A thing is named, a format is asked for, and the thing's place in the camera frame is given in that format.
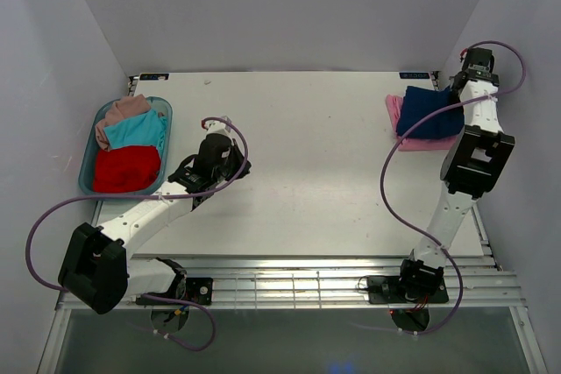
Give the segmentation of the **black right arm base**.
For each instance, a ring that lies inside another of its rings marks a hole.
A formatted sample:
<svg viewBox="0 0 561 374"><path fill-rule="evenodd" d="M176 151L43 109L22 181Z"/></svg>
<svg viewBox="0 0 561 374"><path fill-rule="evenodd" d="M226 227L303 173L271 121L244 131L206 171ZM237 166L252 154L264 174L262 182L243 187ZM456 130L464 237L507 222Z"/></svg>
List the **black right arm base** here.
<svg viewBox="0 0 561 374"><path fill-rule="evenodd" d="M407 292L399 282L398 276L365 276L359 280L358 289L367 293L370 304L445 304L449 296L442 283L437 291L429 295L420 292Z"/></svg>

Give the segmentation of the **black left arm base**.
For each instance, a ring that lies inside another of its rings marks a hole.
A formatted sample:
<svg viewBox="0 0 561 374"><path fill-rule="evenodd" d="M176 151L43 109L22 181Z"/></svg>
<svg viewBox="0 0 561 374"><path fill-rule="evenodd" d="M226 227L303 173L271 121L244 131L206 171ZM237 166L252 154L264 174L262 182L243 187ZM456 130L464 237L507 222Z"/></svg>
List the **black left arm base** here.
<svg viewBox="0 0 561 374"><path fill-rule="evenodd" d="M212 302L214 279L177 277L163 293L149 292L160 298L187 300L200 305L209 306Z"/></svg>

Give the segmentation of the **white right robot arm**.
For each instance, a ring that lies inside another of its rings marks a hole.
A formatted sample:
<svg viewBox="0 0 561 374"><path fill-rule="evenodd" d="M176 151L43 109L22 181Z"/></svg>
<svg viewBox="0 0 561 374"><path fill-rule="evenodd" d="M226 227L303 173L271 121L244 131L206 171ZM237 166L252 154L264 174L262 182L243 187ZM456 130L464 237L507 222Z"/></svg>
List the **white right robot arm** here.
<svg viewBox="0 0 561 374"><path fill-rule="evenodd" d="M465 125L446 155L442 189L425 236L401 264L395 288L406 301L426 300L444 288L446 253L465 216L490 192L515 146L497 111L499 76L494 54L481 45L460 55L462 69L451 83L454 99L465 102Z"/></svg>

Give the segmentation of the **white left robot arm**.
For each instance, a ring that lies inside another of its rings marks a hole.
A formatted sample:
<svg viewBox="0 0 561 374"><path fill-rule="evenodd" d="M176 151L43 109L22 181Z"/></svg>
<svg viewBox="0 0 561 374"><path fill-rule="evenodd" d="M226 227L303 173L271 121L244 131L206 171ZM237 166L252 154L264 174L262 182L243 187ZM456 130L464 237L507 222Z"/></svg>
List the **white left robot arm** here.
<svg viewBox="0 0 561 374"><path fill-rule="evenodd" d="M199 151L184 159L161 186L156 200L144 200L94 227L83 223L70 239L58 276L61 286L97 314L121 300L147 293L176 303L187 296L187 273L165 258L134 260L138 249L167 225L208 200L213 189L246 176L251 168L235 139L211 133Z"/></svg>

